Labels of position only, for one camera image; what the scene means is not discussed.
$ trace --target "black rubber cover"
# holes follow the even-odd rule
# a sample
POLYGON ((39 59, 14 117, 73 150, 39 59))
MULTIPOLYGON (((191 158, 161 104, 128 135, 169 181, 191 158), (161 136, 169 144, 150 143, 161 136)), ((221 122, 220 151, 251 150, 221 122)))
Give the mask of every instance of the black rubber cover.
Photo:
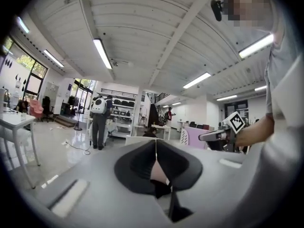
POLYGON ((198 158, 163 140, 157 140, 157 160, 175 191, 191 188, 203 170, 198 158))
POLYGON ((155 140, 151 140, 118 159, 114 172, 117 179, 130 191, 155 195, 155 187, 150 182, 155 160, 155 140))

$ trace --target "staircase railing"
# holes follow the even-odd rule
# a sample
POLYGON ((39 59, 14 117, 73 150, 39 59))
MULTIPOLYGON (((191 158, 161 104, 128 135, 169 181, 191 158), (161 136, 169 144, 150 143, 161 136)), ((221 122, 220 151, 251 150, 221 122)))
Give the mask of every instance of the staircase railing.
POLYGON ((161 101, 162 99, 166 98, 167 96, 169 96, 170 94, 166 94, 166 93, 161 93, 159 94, 158 96, 156 96, 156 99, 155 99, 155 103, 161 101))

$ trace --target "desk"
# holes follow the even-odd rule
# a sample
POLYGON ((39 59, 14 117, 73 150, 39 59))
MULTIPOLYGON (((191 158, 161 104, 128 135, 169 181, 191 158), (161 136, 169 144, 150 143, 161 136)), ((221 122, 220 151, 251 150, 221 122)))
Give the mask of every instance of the desk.
POLYGON ((156 129, 165 129, 165 130, 168 129, 169 130, 168 140, 170 140, 171 127, 159 126, 159 125, 151 125, 151 127, 155 127, 156 129))
MULTIPOLYGON (((4 111, 11 111, 11 109, 9 108, 4 108, 4 111)), ((4 145, 6 148, 6 151, 9 154, 9 149, 7 146, 7 140, 9 140, 10 142, 13 142, 15 144, 15 149, 16 149, 16 153, 17 153, 17 157, 18 160, 20 162, 20 165, 22 167, 22 171, 24 173, 24 175, 26 176, 31 188, 35 188, 35 185, 33 184, 28 170, 24 164, 24 161, 22 159, 22 154, 21 154, 21 150, 20 150, 20 145, 18 142, 18 136, 17 136, 17 131, 20 128, 23 128, 24 126, 30 124, 30 131, 31 131, 31 139, 32 139, 32 145, 33 145, 33 151, 34 151, 34 155, 35 155, 35 159, 36 159, 36 163, 38 166, 40 166, 39 160, 38 160, 38 156, 36 153, 36 147, 35 147, 35 139, 34 139, 34 127, 33 127, 33 123, 34 120, 36 118, 34 116, 30 116, 30 115, 24 115, 22 116, 21 113, 13 113, 13 112, 4 112, 0 114, 0 125, 2 126, 2 134, 3 134, 3 139, 4 139, 4 145)))

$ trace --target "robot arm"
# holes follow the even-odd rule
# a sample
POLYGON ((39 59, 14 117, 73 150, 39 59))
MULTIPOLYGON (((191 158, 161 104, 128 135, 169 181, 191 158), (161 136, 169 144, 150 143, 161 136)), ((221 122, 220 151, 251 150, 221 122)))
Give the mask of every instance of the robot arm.
POLYGON ((223 121, 221 129, 201 134, 199 140, 206 141, 212 150, 232 150, 234 148, 235 136, 244 126, 243 119, 238 112, 234 112, 223 121))

